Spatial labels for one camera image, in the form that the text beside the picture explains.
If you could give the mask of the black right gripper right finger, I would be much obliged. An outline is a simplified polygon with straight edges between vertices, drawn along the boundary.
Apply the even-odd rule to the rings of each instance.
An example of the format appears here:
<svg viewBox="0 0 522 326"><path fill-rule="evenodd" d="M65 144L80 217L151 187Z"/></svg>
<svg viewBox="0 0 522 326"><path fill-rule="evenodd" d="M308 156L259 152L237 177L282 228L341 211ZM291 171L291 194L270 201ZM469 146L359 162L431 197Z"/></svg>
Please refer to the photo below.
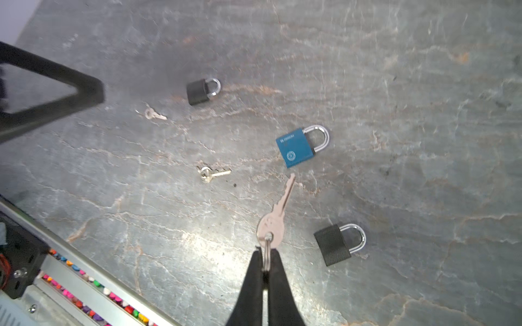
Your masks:
<svg viewBox="0 0 522 326"><path fill-rule="evenodd" d="M266 273L268 323L270 326L299 325L305 322L296 306L279 252L271 250L271 267Z"/></svg>

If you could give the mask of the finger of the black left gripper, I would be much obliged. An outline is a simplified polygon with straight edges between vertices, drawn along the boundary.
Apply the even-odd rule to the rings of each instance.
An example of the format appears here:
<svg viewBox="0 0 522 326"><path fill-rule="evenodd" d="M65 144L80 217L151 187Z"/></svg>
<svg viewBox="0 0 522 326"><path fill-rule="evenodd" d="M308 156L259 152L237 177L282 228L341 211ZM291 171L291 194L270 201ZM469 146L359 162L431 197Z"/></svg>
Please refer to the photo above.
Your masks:
<svg viewBox="0 0 522 326"><path fill-rule="evenodd" d="M30 71L74 87L74 95L65 96L16 113L1 112L1 142L5 143L68 115L101 104L105 100L103 83L75 69L50 61L1 42L1 63Z"/></svg>

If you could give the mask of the large silver key with ring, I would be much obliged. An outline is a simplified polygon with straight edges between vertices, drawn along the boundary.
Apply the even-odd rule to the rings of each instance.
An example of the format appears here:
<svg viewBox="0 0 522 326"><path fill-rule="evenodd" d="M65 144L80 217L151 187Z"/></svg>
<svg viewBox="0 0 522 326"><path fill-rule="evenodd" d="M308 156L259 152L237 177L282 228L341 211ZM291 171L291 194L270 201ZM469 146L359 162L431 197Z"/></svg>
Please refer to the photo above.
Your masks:
<svg viewBox="0 0 522 326"><path fill-rule="evenodd" d="M276 249L284 239L285 225L284 216L290 194L294 187L296 175L290 174L281 199L273 205L273 210L261 218L258 223L256 236L262 248L263 265L262 271L268 272L271 268L271 250Z"/></svg>

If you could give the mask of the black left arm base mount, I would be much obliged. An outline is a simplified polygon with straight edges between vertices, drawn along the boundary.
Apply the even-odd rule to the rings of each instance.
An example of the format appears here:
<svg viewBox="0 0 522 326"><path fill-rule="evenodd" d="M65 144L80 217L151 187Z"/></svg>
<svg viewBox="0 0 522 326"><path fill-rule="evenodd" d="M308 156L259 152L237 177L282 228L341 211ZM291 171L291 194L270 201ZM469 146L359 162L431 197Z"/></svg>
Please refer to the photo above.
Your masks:
<svg viewBox="0 0 522 326"><path fill-rule="evenodd" d="M1 224L5 226L5 237L1 239L1 290L18 299L33 284L50 247L4 213Z"/></svg>

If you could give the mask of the small black padlock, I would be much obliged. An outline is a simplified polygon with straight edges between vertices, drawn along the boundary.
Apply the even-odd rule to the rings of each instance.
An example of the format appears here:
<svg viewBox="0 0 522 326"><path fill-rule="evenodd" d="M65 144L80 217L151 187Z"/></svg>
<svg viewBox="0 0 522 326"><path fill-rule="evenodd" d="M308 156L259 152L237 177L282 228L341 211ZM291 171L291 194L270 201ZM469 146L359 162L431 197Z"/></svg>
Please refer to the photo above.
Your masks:
<svg viewBox="0 0 522 326"><path fill-rule="evenodd" d="M186 85L188 103L191 106L208 102L220 93L222 85L216 78L201 79Z"/></svg>

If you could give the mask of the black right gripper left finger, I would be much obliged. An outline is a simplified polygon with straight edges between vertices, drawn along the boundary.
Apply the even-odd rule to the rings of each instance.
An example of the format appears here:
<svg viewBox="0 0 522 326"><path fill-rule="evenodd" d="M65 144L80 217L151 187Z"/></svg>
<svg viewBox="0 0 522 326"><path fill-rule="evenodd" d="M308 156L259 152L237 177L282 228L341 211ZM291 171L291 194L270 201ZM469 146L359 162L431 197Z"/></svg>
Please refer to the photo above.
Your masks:
<svg viewBox="0 0 522 326"><path fill-rule="evenodd" d="M262 325L264 286L262 251L257 248L251 256L239 297L226 326Z"/></svg>

